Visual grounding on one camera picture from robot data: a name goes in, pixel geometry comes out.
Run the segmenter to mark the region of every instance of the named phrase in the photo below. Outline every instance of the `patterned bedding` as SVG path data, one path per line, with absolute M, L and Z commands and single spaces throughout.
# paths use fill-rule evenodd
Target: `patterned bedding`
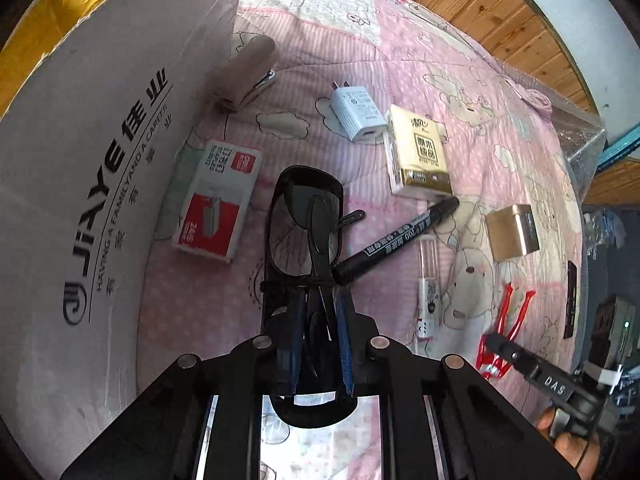
M 220 355 L 258 332 L 264 218 L 287 166 L 306 164 L 335 175 L 344 185 L 346 211 L 367 212 L 345 234 L 343 256 L 426 208 L 390 195 L 382 145 L 351 144 L 342 136 L 328 105 L 333 81 L 366 86 L 382 111 L 396 104 L 443 123 L 451 184 L 461 200 L 454 217 L 436 229 L 444 302 L 438 335 L 415 335 L 417 245 L 354 284 L 356 308 L 415 352 L 433 358 L 456 352 L 475 362 L 479 337 L 494 322 L 511 282 L 510 322 L 525 292 L 536 291 L 518 342 L 567 368 L 574 340 L 562 339 L 566 264 L 580 268 L 582 234 L 546 99 L 517 86 L 475 41 L 410 0 L 240 0 L 232 53 L 255 34 L 278 44 L 278 79 L 237 114 L 210 110 L 178 157 L 146 268 L 139 388 L 182 353 Z M 230 265 L 177 251 L 169 240 L 209 139 L 264 154 Z M 540 250 L 495 264 L 484 217 L 514 203 L 531 205 Z M 293 256 L 301 250 L 287 245 Z M 513 371 L 495 384 L 525 416 L 542 410 L 545 400 Z M 265 406 L 263 478 L 379 478 L 377 414 L 377 401 L 366 399 L 347 420 L 311 433 L 283 428 Z M 266 436 L 273 434 L 286 436 Z M 292 459 L 296 453 L 298 460 Z

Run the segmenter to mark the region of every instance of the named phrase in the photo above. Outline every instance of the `yellow plastic bag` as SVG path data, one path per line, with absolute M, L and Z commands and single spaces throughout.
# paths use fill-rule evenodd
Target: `yellow plastic bag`
M 106 0 L 36 0 L 0 51 L 0 118 L 42 57 Z

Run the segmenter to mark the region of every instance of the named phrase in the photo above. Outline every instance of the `white charger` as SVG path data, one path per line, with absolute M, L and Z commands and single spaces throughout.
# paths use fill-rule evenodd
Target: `white charger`
M 386 130 L 385 118 L 364 86 L 349 86 L 345 81 L 339 87 L 334 82 L 329 106 L 351 142 L 374 139 Z

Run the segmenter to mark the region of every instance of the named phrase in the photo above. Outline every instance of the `correction pen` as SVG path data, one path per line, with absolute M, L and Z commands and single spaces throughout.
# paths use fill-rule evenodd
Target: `correction pen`
M 418 339 L 433 337 L 440 327 L 440 273 L 435 235 L 423 235 L 420 242 L 420 279 L 418 280 Z

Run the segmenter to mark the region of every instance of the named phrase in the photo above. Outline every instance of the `silver bolt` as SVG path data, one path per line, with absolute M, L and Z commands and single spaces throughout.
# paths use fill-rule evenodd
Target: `silver bolt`
M 271 346 L 271 338 L 268 335 L 259 335 L 254 338 L 254 346 L 260 349 L 269 348 Z
M 459 355 L 451 354 L 444 358 L 444 364 L 453 370 L 459 370 L 465 365 L 465 360 Z
M 183 369 L 191 368 L 198 362 L 198 358 L 193 354 L 183 354 L 178 357 L 178 366 Z
M 382 335 L 377 335 L 375 337 L 371 338 L 371 346 L 373 346 L 373 348 L 377 348 L 378 350 L 382 350 L 385 349 L 386 347 L 389 346 L 389 339 L 387 339 L 386 337 L 382 336 Z

